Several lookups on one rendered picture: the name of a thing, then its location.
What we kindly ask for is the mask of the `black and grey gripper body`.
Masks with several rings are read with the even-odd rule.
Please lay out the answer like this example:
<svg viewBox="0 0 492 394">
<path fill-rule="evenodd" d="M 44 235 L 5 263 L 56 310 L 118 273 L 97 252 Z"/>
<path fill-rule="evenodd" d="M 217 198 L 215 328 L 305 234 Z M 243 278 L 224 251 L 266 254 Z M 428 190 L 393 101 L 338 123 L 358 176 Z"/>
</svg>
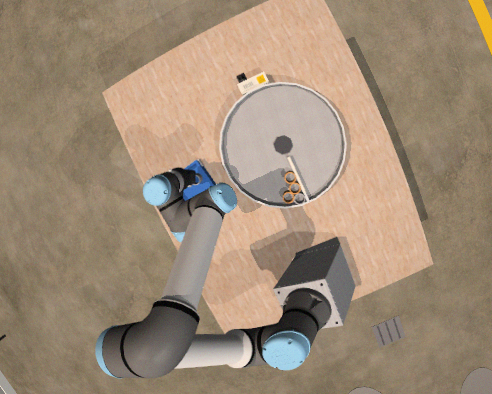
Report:
<svg viewBox="0 0 492 394">
<path fill-rule="evenodd" d="M 166 172 L 171 172 L 178 177 L 180 182 L 179 192 L 182 197 L 183 197 L 183 190 L 185 190 L 189 185 L 194 184 L 196 180 L 196 172 L 194 170 L 187 170 L 187 171 L 180 167 L 169 169 L 168 171 L 166 171 Z"/>
</svg>

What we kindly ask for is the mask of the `blue crate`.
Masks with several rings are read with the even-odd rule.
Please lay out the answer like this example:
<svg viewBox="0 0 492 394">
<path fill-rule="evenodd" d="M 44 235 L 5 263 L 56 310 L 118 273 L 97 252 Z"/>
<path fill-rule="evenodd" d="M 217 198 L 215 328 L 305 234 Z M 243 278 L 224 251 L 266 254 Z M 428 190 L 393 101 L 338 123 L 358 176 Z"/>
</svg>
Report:
<svg viewBox="0 0 492 394">
<path fill-rule="evenodd" d="M 183 198 L 185 201 L 192 198 L 193 196 L 199 194 L 200 192 L 208 189 L 210 186 L 216 185 L 215 181 L 212 179 L 212 177 L 210 176 L 208 171 L 205 169 L 202 161 L 200 159 L 198 159 L 198 161 L 195 160 L 190 165 L 188 165 L 186 168 L 184 168 L 184 169 L 195 170 L 196 173 L 201 174 L 203 177 L 202 182 L 199 183 L 198 185 L 192 185 L 192 187 L 187 187 L 185 190 L 183 190 Z"/>
</svg>

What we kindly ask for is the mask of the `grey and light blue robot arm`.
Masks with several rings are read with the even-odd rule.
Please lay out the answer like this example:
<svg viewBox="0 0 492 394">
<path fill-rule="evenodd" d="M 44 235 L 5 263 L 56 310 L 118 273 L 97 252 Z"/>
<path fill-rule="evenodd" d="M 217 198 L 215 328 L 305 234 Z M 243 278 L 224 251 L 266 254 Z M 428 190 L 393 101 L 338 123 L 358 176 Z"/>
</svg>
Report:
<svg viewBox="0 0 492 394">
<path fill-rule="evenodd" d="M 179 179 L 171 172 L 154 175 L 143 186 L 145 200 L 157 207 L 182 242 L 162 297 L 148 316 L 141 322 L 111 326 L 98 337 L 95 354 L 101 369 L 115 378 L 158 378 L 177 368 L 225 364 L 299 367 L 331 315 L 328 299 L 314 289 L 290 292 L 276 324 L 195 334 L 197 308 L 222 222 L 236 208 L 237 197 L 226 183 L 186 201 L 179 190 Z"/>
</svg>

